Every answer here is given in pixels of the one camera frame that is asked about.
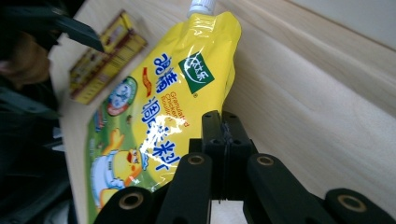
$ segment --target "brand logo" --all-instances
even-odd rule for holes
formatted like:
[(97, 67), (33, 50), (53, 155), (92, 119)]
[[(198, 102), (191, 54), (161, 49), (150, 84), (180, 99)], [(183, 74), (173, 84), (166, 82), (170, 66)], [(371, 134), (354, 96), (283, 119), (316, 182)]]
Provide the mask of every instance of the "brand logo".
[(137, 84), (132, 77), (125, 78), (108, 97), (107, 113), (117, 116), (134, 101)]
[(215, 80), (209, 68), (206, 66), (201, 52), (191, 55), (178, 63), (178, 65), (180, 66), (181, 72), (186, 77), (191, 94)]

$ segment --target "wood grain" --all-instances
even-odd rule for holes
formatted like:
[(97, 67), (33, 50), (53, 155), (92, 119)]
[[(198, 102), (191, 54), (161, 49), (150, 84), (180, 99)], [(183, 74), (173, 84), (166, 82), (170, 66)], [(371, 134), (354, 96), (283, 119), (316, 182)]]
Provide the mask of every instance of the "wood grain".
[[(86, 223), (83, 165), (86, 126), (94, 109), (175, 23), (186, 20), (181, 0), (90, 0), (77, 19), (102, 31), (122, 9), (149, 45), (90, 105), (68, 98), (68, 70), (84, 48), (67, 38), (50, 57), (62, 102), (61, 125), (79, 223)], [(236, 79), (225, 109), (243, 121), (261, 152), (279, 157), (323, 197), (334, 188), (357, 190), (396, 217), (396, 53), (286, 1), (219, 0), (243, 35), (235, 54)], [(213, 223), (236, 215), (240, 204)]]

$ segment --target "white cap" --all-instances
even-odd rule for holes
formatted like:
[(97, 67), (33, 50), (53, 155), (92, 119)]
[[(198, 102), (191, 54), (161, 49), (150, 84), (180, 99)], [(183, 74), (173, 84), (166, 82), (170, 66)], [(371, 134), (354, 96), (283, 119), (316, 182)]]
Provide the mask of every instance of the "white cap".
[(213, 16), (213, 11), (215, 10), (216, 0), (192, 0), (190, 11), (187, 14), (189, 18), (192, 13), (200, 13), (209, 16)]

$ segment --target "wooden table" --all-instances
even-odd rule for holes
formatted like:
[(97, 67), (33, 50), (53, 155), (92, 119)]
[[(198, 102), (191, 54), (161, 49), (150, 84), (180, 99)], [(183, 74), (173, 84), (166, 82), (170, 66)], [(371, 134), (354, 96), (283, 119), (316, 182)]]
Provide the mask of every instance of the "wooden table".
[[(93, 111), (175, 23), (190, 1), (90, 0), (76, 19), (101, 32), (124, 8), (148, 40), (90, 104), (68, 98), (68, 70), (85, 50), (68, 38), (50, 54), (80, 223), (87, 222), (83, 165)], [(279, 157), (311, 192), (354, 189), (396, 217), (396, 52), (287, 1), (219, 0), (243, 34), (225, 110), (237, 114), (260, 152)], [(241, 204), (214, 203), (212, 223), (241, 223)]]

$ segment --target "human hand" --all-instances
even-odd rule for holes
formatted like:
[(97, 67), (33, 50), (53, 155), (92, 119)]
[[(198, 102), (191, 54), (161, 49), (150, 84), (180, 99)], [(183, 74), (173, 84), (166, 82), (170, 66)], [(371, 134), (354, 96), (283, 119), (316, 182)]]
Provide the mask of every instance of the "human hand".
[(9, 61), (0, 61), (0, 76), (12, 82), (17, 90), (24, 85), (43, 82), (50, 76), (48, 52), (34, 37), (21, 33)]

